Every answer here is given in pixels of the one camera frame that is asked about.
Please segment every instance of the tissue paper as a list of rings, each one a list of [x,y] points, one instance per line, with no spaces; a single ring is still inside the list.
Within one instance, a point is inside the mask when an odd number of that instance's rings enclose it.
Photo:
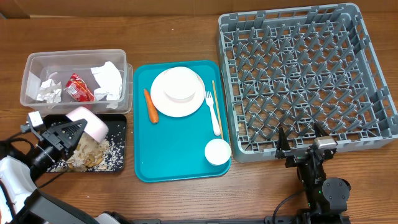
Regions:
[[[46,103],[61,102],[61,82],[55,84],[54,80],[49,79],[42,83],[36,100],[46,101]]]
[[[123,81],[118,68],[112,62],[106,62],[101,67],[91,68],[95,80],[101,88],[94,90],[96,99],[118,100],[122,93]]]

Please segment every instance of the wood grain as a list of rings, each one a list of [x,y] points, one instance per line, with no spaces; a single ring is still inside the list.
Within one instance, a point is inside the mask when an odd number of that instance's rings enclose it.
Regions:
[[[398,15],[364,13],[368,31],[398,103]],[[136,69],[147,63],[210,59],[217,62],[218,16],[108,17],[0,21],[0,138],[18,132],[29,108],[19,103],[26,59],[33,52],[123,49]],[[44,190],[92,216],[105,210],[128,218],[162,220],[262,218],[301,189],[295,169],[283,161],[239,164],[218,178],[146,184],[134,173],[133,112],[127,116],[126,166],[116,174],[65,174]],[[352,186],[347,215],[353,223],[396,223],[398,219],[396,143],[381,149],[338,154],[325,164],[329,177]],[[45,174],[43,184],[53,174]],[[280,214],[306,206],[304,196]]]
[[[0,1],[0,13],[8,19],[19,18],[26,19],[29,15],[26,14],[21,6],[15,0]]]
[[[199,16],[347,3],[346,0],[14,0],[26,14],[38,16]],[[397,12],[391,0],[351,0],[362,12]]]

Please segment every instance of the clear plastic container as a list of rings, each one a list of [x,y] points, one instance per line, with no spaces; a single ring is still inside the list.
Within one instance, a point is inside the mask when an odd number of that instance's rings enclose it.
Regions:
[[[37,101],[36,96],[42,82],[53,79],[61,82],[62,89],[73,73],[78,74],[94,92],[100,86],[91,73],[92,67],[100,67],[112,62],[120,71],[123,81],[122,95],[119,100],[77,102],[62,90],[61,102],[46,103]],[[132,105],[132,67],[127,64],[123,50],[71,50],[63,52],[41,52],[31,54],[25,66],[21,86],[20,102],[40,114],[66,114],[79,106],[93,113],[128,113]]]

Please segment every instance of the wooden table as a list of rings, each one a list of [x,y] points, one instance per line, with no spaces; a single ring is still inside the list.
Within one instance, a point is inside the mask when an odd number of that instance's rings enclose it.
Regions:
[[[398,103],[398,14],[364,13],[373,46]],[[18,132],[30,108],[19,103],[26,59],[33,52],[123,49],[133,68],[147,63],[210,59],[217,62],[218,16],[21,19],[0,21],[0,139]],[[98,216],[105,210],[128,218],[162,220],[262,218],[301,189],[295,169],[284,161],[233,162],[219,178],[146,184],[134,173],[133,112],[127,114],[126,166],[117,174],[65,174],[44,191]],[[329,177],[352,186],[347,215],[353,223],[394,223],[398,219],[398,149],[338,154],[325,164]],[[45,174],[43,184],[54,174]],[[304,196],[279,214],[305,208]]]

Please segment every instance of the white plastic fork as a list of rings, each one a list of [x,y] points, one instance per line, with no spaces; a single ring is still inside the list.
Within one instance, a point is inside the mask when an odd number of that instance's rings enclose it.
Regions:
[[[219,136],[221,134],[220,126],[218,125],[216,113],[214,112],[214,101],[210,91],[206,91],[206,104],[207,106],[209,106],[210,109],[211,124],[213,125],[214,134],[216,136]]]

